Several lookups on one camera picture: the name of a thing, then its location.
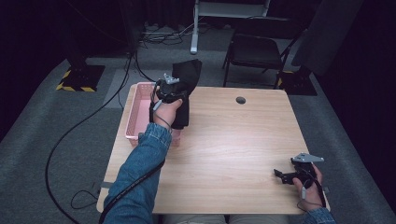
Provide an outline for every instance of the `stand base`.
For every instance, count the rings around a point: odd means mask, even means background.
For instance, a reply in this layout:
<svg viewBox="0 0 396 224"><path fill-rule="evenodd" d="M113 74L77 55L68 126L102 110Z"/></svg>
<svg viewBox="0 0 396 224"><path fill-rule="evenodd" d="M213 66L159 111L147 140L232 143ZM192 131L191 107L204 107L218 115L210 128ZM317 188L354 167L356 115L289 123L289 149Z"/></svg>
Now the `stand base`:
<svg viewBox="0 0 396 224"><path fill-rule="evenodd" d="M279 74L279 88L288 95L318 95L309 77L297 77L293 72L282 72Z"/></svg>
<svg viewBox="0 0 396 224"><path fill-rule="evenodd" d="M97 91L96 86L104 70L103 65L87 65L82 70L69 67L56 90Z"/></svg>

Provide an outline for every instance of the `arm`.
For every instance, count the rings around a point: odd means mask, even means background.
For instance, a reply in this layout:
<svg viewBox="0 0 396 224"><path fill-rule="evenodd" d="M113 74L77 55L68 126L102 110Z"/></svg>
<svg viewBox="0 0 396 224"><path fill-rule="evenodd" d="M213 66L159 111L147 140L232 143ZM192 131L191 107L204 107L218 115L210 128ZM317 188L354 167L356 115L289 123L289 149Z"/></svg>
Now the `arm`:
<svg viewBox="0 0 396 224"><path fill-rule="evenodd" d="M317 174L318 182L321 184L323 175L316 165L313 165ZM321 206L321 199L318 195L318 188L315 183L309 189L304 189L303 183L298 178L293 178L294 186L300 195L305 191L305 199L301 200L301 205L306 211L304 224L335 224L335 220L327 208Z"/></svg>
<svg viewBox="0 0 396 224"><path fill-rule="evenodd" d="M169 125L175 120L176 110L181 100L172 104L162 104L155 112L154 123L150 123L139 139L138 146L121 166L116 181L111 186L105 206L121 191L130 186L166 157L172 141ZM107 213L105 223L151 223L151 213L160 178L160 171L136 186L120 199Z"/></svg>

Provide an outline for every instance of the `person's right hand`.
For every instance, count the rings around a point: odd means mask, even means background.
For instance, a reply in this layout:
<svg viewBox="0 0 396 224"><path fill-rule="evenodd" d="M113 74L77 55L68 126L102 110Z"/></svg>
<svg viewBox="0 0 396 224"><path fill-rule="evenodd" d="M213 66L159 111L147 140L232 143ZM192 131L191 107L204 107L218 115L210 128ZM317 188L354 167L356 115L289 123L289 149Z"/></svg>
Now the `person's right hand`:
<svg viewBox="0 0 396 224"><path fill-rule="evenodd" d="M315 173L317 174L318 182L319 184L321 184L323 178L322 173L316 165L313 164L313 166ZM300 179L296 177L293 178L293 183L294 186L297 188L299 194L302 195L301 192L303 191L303 183L300 181ZM322 207L322 202L318 194L318 187L315 182L312 184L311 187L309 187L309 189L306 189L305 199L302 200L301 205L306 211L311 211Z"/></svg>

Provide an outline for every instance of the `denim sleeve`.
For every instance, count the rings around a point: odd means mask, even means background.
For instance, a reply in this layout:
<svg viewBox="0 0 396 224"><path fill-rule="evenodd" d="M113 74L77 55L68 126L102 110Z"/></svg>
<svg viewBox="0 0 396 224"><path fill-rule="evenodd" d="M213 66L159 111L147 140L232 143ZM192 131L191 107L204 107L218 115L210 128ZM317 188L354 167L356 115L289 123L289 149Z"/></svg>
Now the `denim sleeve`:
<svg viewBox="0 0 396 224"><path fill-rule="evenodd" d="M335 224L335 220L327 208L318 208L305 214L304 224Z"/></svg>
<svg viewBox="0 0 396 224"><path fill-rule="evenodd" d="M105 198L105 206L136 179L158 166L165 159L171 141L172 136L164 127L150 123L140 136L138 146L121 166ZM159 178L160 171L132 189L107 213L105 223L151 223Z"/></svg>

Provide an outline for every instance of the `person's right arm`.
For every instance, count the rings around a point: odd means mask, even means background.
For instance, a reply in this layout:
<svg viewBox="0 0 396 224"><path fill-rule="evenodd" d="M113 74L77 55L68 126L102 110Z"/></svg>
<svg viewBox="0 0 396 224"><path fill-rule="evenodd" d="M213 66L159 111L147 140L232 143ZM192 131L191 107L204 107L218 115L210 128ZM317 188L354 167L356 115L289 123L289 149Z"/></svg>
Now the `person's right arm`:
<svg viewBox="0 0 396 224"><path fill-rule="evenodd" d="M315 173L319 184L321 184L323 175L315 165ZM303 191L303 183L298 178L293 178L294 186L300 195ZM305 190L305 199L302 199L301 206L306 211L304 224L335 224L335 220L327 208L322 207L321 199L318 194L318 187L315 183Z"/></svg>

